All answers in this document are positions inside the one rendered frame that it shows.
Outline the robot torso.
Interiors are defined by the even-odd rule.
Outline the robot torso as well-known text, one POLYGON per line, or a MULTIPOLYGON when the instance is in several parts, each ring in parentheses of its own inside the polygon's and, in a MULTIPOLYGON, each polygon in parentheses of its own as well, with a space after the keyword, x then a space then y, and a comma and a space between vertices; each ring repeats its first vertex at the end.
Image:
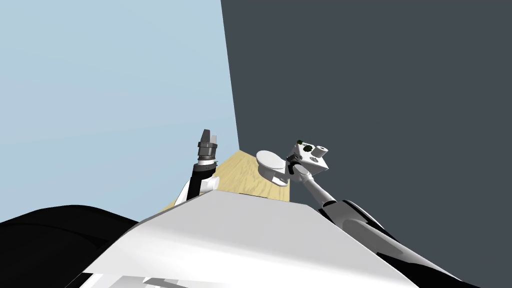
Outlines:
POLYGON ((418 288, 307 205, 219 190, 136 224, 85 271, 215 288, 418 288))

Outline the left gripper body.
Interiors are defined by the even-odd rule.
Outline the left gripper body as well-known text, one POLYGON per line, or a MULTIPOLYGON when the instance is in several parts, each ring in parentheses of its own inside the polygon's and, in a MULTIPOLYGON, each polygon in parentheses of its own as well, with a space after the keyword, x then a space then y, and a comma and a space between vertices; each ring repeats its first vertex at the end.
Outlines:
POLYGON ((214 160, 218 145, 213 142, 198 143, 198 160, 214 160))

